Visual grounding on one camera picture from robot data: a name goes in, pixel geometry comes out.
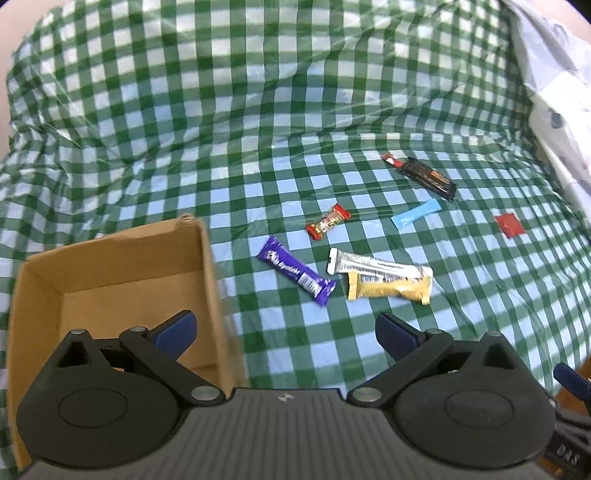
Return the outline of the yellow snack bar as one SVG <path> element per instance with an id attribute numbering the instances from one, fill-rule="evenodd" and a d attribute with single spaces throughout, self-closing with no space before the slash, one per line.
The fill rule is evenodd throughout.
<path id="1" fill-rule="evenodd" d="M 422 268 L 417 278 L 397 275 L 377 277 L 352 271 L 348 273 L 348 279 L 349 301 L 399 296 L 422 305 L 429 305 L 431 302 L 433 270 L 429 267 Z"/>

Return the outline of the purple chocolate bar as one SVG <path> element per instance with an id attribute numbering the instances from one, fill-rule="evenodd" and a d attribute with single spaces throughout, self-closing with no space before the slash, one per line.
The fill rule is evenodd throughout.
<path id="1" fill-rule="evenodd" d="M 257 258 L 272 266 L 290 281 L 311 295 L 315 303 L 325 307 L 335 290 L 335 281 L 324 278 L 310 267 L 297 260 L 276 237 L 270 236 Z"/>

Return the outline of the silver snack stick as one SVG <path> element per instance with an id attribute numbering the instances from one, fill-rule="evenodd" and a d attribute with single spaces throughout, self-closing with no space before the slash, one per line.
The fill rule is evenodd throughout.
<path id="1" fill-rule="evenodd" d="M 329 262 L 327 265 L 327 273 L 329 275 L 353 271 L 375 277 L 383 276 L 407 279 L 433 277 L 433 270 L 430 267 L 398 264 L 370 256 L 344 252 L 337 248 L 329 250 Z"/>

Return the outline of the blue stick packet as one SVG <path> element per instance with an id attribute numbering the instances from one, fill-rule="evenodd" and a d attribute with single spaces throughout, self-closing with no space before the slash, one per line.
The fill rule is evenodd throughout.
<path id="1" fill-rule="evenodd" d="M 394 227 L 396 227 L 398 230 L 402 230 L 407 226 L 412 225 L 415 221 L 424 218 L 428 215 L 438 213 L 441 210 L 442 207 L 439 201 L 432 198 L 429 201 L 426 201 L 415 208 L 394 215 L 391 218 L 391 222 L 393 223 Z"/>

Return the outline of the small red-brown candy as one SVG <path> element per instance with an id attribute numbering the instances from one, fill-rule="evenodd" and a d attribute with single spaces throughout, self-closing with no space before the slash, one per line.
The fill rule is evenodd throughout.
<path id="1" fill-rule="evenodd" d="M 317 222 L 312 222 L 305 226 L 305 231 L 311 236 L 312 239 L 315 241 L 321 240 L 325 237 L 325 234 L 329 232 L 333 227 L 336 225 L 341 224 L 342 222 L 349 220 L 351 217 L 351 213 L 342 207 L 339 204 L 335 204 L 332 206 L 332 209 L 329 210 L 321 220 Z"/>

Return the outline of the small red square packet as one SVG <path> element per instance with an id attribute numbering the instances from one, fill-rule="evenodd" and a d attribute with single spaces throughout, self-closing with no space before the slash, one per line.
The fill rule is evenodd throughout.
<path id="1" fill-rule="evenodd" d="M 497 215 L 494 217 L 494 219 L 502 233 L 508 239 L 524 235 L 526 233 L 521 221 L 514 213 L 504 213 Z"/>

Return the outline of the black chocolate bar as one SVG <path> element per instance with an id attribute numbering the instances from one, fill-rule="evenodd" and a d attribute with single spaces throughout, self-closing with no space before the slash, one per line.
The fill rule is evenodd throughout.
<path id="1" fill-rule="evenodd" d="M 415 158 L 409 158 L 406 161 L 396 161 L 394 166 L 396 166 L 401 174 L 443 199 L 447 201 L 454 200 L 457 192 L 456 184 L 424 162 Z"/>

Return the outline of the thin red stick packet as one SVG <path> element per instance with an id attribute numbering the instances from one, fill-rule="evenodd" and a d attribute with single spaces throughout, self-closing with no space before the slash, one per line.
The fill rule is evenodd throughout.
<path id="1" fill-rule="evenodd" d="M 393 166 L 394 168 L 400 169 L 403 167 L 404 162 L 394 157 L 392 154 L 387 153 L 382 156 L 382 159 L 388 163 L 389 165 Z"/>

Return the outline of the open cardboard box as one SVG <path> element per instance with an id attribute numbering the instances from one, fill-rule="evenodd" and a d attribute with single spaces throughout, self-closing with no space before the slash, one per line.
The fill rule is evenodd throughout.
<path id="1" fill-rule="evenodd" d="M 7 342 L 8 423 L 18 469 L 31 459 L 17 431 L 17 408 L 72 329 L 114 338 L 190 310 L 197 341 L 181 364 L 224 392 L 245 385 L 225 295 L 205 223 L 188 214 L 30 256 L 16 280 Z"/>

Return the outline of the green checkered sofa cover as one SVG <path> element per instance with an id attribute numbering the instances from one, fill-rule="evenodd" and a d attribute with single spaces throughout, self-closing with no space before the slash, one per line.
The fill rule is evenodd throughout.
<path id="1" fill-rule="evenodd" d="M 590 227 L 536 151 L 501 1 L 71 1 L 13 50 L 1 311 L 26 258 L 201 218 L 250 384 L 348 388 L 386 367 L 373 318 L 502 332 L 538 381 L 590 354 Z M 382 156 L 452 180 L 447 201 Z M 442 210 L 398 230 L 394 215 Z M 351 213 L 315 241 L 305 226 Z M 526 230 L 505 237 L 495 216 Z M 325 307 L 259 260 L 274 236 Z M 431 302 L 349 301 L 329 250 L 433 270 Z"/>

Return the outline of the white cloth on sofa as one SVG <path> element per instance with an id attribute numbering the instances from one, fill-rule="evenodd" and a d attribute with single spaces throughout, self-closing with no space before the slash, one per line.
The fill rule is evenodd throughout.
<path id="1" fill-rule="evenodd" d="M 590 216 L 590 44 L 538 13 L 506 1 L 511 39 L 532 110 L 529 125 L 564 197 Z"/>

